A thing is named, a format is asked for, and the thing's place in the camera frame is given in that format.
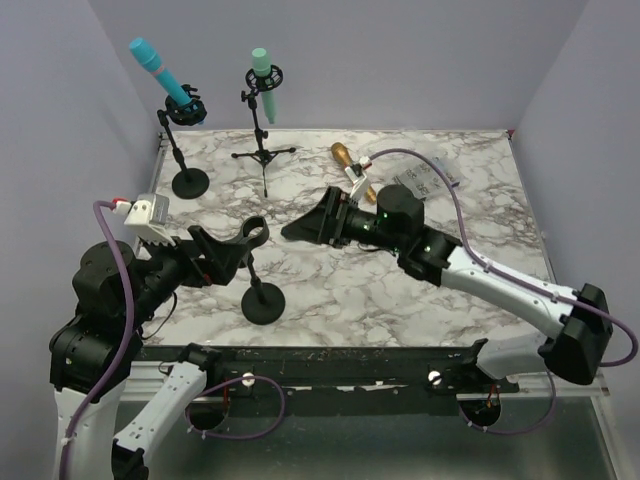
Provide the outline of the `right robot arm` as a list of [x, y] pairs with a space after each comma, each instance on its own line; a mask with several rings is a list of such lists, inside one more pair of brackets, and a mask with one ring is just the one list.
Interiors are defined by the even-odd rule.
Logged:
[[475, 342], [474, 358], [459, 370], [462, 384], [474, 392], [509, 375], [545, 370], [589, 385], [613, 333], [600, 288], [585, 284], [575, 290], [492, 265], [459, 239], [426, 226], [422, 201], [401, 185], [380, 191], [376, 213], [359, 209], [346, 192], [330, 187], [281, 234], [334, 248], [358, 242], [389, 250], [410, 277], [470, 294], [532, 325], [533, 334]]

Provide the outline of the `black tripod microphone stand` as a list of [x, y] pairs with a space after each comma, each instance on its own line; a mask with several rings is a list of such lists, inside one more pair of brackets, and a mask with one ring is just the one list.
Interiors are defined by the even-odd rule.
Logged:
[[[282, 70], [278, 66], [272, 65], [271, 77], [273, 80], [273, 84], [269, 87], [269, 89], [273, 91], [276, 88], [278, 88], [283, 82]], [[267, 130], [262, 129], [259, 125], [258, 114], [257, 114], [257, 110], [258, 110], [257, 99], [260, 95], [260, 91], [259, 91], [259, 88], [256, 86], [256, 77], [252, 69], [246, 72], [245, 83], [249, 88], [249, 90], [241, 92], [241, 101], [243, 103], [247, 103], [247, 106], [251, 111], [253, 125], [254, 125], [254, 137], [257, 143], [257, 149], [253, 152], [232, 153], [231, 157], [233, 159], [238, 159], [241, 157], [249, 157], [255, 160], [261, 166], [262, 178], [263, 178], [263, 196], [267, 198], [268, 197], [267, 180], [266, 180], [267, 166], [279, 154], [283, 154], [283, 153], [293, 154], [296, 152], [296, 148], [289, 147], [289, 148], [270, 151], [264, 147], [264, 141], [269, 137], [269, 132]]]

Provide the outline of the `mint green microphone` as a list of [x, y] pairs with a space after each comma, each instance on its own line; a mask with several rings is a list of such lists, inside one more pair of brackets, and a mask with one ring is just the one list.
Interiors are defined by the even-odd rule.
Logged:
[[270, 124], [276, 120], [276, 104], [273, 92], [269, 87], [273, 84], [271, 77], [272, 62], [269, 52], [265, 48], [252, 50], [252, 70], [256, 77], [256, 86], [262, 97], [264, 114]]

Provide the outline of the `gold microphone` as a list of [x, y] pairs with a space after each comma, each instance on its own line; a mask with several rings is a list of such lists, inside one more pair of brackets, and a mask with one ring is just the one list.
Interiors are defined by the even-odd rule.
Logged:
[[[340, 142], [334, 143], [331, 146], [330, 150], [334, 160], [343, 167], [343, 170], [346, 166], [350, 165], [352, 162], [358, 161], [358, 160], [354, 160], [351, 157], [351, 154], [349, 153], [349, 150], [347, 149], [347, 147]], [[376, 203], [377, 196], [373, 187], [371, 186], [371, 182], [370, 182], [370, 187], [363, 198], [371, 204]]]

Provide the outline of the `blue microphone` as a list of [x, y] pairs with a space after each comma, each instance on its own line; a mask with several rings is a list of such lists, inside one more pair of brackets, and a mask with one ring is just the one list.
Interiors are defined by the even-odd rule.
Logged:
[[129, 50], [137, 63], [166, 92], [164, 112], [175, 124], [193, 126], [204, 122], [207, 112], [197, 89], [190, 84], [180, 84], [147, 40], [135, 38], [130, 42]]

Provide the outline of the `black round base stand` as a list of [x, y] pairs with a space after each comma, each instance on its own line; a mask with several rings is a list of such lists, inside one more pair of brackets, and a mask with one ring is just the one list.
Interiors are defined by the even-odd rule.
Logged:
[[181, 199], [192, 200], [202, 196], [208, 190], [210, 180], [202, 169], [187, 165], [184, 152], [175, 139], [171, 125], [195, 126], [206, 118], [207, 110], [196, 87], [183, 84], [181, 88], [187, 95], [187, 104], [179, 106], [176, 100], [167, 96], [164, 108], [158, 109], [156, 115], [170, 143], [173, 158], [179, 167], [179, 171], [171, 182], [172, 192]]

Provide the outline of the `black clip microphone stand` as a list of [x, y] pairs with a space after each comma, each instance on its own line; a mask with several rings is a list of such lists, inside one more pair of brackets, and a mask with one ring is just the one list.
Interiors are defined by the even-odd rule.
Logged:
[[264, 283], [254, 267], [253, 250], [264, 245], [269, 239], [270, 231], [266, 219], [252, 216], [245, 220], [240, 232], [231, 239], [231, 244], [240, 246], [240, 268], [247, 268], [250, 275], [250, 287], [241, 300], [244, 317], [252, 324], [266, 326], [280, 319], [286, 299], [282, 290], [273, 283]]

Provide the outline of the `aluminium table frame rail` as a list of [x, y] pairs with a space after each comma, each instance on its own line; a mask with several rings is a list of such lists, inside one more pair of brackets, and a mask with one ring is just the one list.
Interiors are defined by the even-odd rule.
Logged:
[[166, 221], [166, 215], [156, 215], [155, 207], [157, 204], [167, 206], [168, 202], [167, 200], [158, 200], [157, 195], [154, 193], [145, 193], [140, 194], [134, 201], [114, 198], [112, 201], [96, 200], [92, 204], [94, 216], [105, 238], [108, 250], [115, 263], [115, 270], [120, 279], [124, 306], [118, 307], [116, 312], [124, 313], [124, 323], [122, 324], [122, 337], [115, 355], [87, 394], [88, 397], [97, 397], [106, 389], [109, 381], [115, 376], [129, 346], [134, 331], [135, 318], [133, 287], [125, 265], [124, 255], [120, 251], [102, 210], [108, 209], [117, 215], [123, 215], [125, 218], [124, 225], [131, 228], [141, 240], [155, 241], [160, 238], [160, 231], [164, 228]]

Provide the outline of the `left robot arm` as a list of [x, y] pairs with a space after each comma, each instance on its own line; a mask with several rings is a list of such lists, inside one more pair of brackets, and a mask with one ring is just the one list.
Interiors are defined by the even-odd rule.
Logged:
[[131, 365], [142, 348], [139, 335], [159, 306], [180, 286], [227, 285], [269, 238], [261, 217], [243, 223], [225, 241], [202, 227], [189, 239], [151, 245], [139, 260], [128, 244], [108, 238], [81, 258], [72, 285], [74, 318], [51, 339], [50, 382], [58, 410], [57, 479], [146, 479], [152, 454], [197, 395], [214, 393], [222, 380], [220, 355], [190, 344], [178, 356], [174, 376], [120, 433], [118, 405]]

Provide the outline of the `black front table rail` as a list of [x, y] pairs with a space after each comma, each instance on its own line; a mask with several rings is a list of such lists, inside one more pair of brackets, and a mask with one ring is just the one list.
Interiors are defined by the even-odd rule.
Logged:
[[208, 368], [208, 386], [244, 373], [276, 381], [298, 417], [454, 416], [462, 398], [483, 400], [518, 386], [476, 369], [472, 347], [187, 346]]

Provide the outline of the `clear plastic screw box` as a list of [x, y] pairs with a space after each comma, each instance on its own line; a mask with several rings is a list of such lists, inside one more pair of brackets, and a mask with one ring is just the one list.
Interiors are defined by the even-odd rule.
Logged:
[[[447, 177], [453, 188], [461, 183], [461, 174], [456, 165], [446, 156], [433, 156], [429, 160]], [[444, 182], [427, 163], [415, 157], [404, 160], [394, 171], [392, 181], [407, 187], [413, 195], [423, 201], [447, 194]]]

